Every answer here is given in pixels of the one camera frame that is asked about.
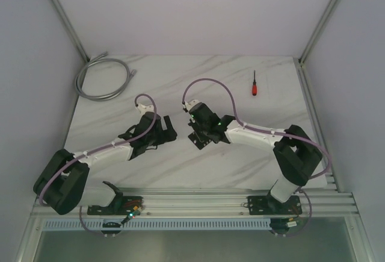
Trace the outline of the black fuse box base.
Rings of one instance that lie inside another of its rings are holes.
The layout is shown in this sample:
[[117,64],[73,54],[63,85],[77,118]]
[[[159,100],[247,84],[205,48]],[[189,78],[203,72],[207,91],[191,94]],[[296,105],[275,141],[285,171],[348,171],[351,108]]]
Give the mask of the black fuse box base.
[[199,133],[196,133],[196,132],[192,132],[188,136],[188,138],[195,145],[195,147],[198,148],[199,150],[202,150],[204,147],[206,147],[211,142],[210,138],[208,138],[204,135],[201,135]]

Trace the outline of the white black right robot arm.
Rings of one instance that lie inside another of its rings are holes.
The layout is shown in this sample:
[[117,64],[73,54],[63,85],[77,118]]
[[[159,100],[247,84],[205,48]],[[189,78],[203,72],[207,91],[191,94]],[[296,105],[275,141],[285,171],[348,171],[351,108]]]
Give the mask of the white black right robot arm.
[[188,138],[199,149],[213,142],[247,145],[274,154],[281,174],[268,194],[260,202],[253,203],[259,206],[259,211],[266,208],[271,214],[283,214],[295,191],[307,184],[322,160],[321,151],[306,142],[309,137],[299,126],[291,125],[283,131],[283,136],[267,128],[253,131],[249,126],[240,125],[234,116],[218,117],[196,99],[184,103],[183,110],[190,115],[188,125],[193,129]]

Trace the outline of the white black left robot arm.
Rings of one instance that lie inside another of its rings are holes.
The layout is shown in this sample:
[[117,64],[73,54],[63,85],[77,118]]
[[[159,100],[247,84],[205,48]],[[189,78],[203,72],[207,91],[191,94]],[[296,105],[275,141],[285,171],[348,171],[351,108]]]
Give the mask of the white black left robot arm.
[[176,138],[169,116],[146,112],[138,124],[113,140],[110,148],[104,146],[94,155],[58,150],[37,178],[33,191],[60,215],[78,206],[98,206],[103,213],[116,215],[124,210],[127,198],[113,183],[101,178],[92,180],[91,175]]

